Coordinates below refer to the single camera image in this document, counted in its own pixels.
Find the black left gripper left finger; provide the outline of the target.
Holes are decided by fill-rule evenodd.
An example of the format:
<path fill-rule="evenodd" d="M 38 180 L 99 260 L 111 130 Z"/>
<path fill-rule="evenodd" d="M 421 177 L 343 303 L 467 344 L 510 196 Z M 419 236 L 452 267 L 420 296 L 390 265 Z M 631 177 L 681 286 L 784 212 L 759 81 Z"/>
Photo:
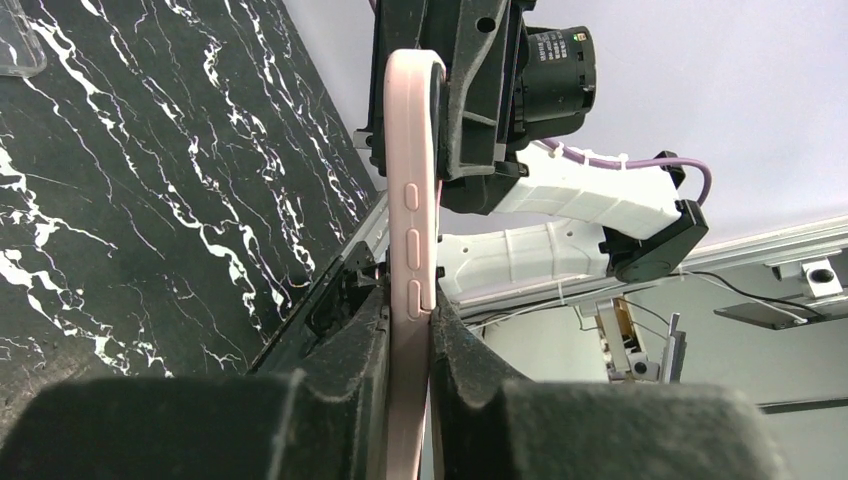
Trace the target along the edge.
<path fill-rule="evenodd" d="M 380 479 L 384 293 L 294 369 L 55 384 L 1 450 L 5 479 Z"/>

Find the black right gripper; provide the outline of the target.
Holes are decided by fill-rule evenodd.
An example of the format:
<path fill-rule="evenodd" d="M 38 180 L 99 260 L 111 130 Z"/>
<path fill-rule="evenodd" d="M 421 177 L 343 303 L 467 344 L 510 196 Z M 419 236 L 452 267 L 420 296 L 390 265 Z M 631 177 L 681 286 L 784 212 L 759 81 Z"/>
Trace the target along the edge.
<path fill-rule="evenodd" d="M 596 52 L 588 27 L 529 26 L 533 1 L 375 1 L 367 124 L 355 144 L 385 171 L 383 77 L 398 49 L 432 50 L 446 78 L 437 88 L 436 173 L 441 204 L 488 215 L 528 166 L 530 142 L 579 130 L 594 105 Z"/>

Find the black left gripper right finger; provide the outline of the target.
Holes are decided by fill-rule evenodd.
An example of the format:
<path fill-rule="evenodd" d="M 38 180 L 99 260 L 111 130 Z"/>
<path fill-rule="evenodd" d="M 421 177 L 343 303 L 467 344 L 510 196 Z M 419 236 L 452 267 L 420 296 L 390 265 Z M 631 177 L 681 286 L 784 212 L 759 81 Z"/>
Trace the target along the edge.
<path fill-rule="evenodd" d="M 431 321 L 438 479 L 785 479 L 763 415 L 709 385 L 536 382 L 463 324 Z"/>

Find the black smartphone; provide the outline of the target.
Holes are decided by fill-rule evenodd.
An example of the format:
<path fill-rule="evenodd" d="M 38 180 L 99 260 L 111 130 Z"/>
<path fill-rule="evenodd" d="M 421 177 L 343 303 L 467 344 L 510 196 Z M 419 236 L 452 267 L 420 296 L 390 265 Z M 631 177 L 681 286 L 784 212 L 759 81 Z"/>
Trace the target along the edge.
<path fill-rule="evenodd" d="M 431 68 L 430 79 L 430 122 L 433 146 L 434 166 L 434 188 L 435 205 L 441 203 L 442 177 L 441 177 L 441 136 L 442 136 L 442 90 L 445 86 L 446 72 L 441 63 L 434 63 Z"/>

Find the pink phone case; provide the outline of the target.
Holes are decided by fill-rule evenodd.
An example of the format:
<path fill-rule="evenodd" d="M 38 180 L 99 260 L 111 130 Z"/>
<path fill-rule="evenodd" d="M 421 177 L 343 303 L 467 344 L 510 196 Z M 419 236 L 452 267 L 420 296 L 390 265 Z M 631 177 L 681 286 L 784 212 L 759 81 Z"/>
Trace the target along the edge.
<path fill-rule="evenodd" d="M 399 49 L 384 76 L 389 217 L 390 352 L 386 476 L 419 472 L 429 376 L 429 322 L 436 306 L 437 225 L 430 122 L 431 50 Z"/>

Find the clear magsafe phone case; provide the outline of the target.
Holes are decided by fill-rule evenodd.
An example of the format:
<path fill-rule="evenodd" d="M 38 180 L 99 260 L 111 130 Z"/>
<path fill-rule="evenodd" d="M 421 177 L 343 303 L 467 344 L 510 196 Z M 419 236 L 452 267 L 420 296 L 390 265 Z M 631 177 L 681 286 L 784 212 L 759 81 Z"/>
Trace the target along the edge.
<path fill-rule="evenodd" d="M 1 0 L 1 76 L 31 78 L 47 59 L 18 0 Z"/>

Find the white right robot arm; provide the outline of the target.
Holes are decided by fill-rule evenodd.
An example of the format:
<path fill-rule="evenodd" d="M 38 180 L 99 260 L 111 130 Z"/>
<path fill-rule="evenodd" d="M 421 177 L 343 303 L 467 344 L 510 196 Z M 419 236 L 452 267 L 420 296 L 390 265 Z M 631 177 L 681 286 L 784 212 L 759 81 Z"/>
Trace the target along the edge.
<path fill-rule="evenodd" d="M 688 169 L 566 145 L 592 111 L 597 49 L 584 25 L 529 22 L 531 1 L 376 1 L 361 134 L 388 183 L 389 290 L 438 293 L 576 276 L 662 278 L 708 230 Z"/>

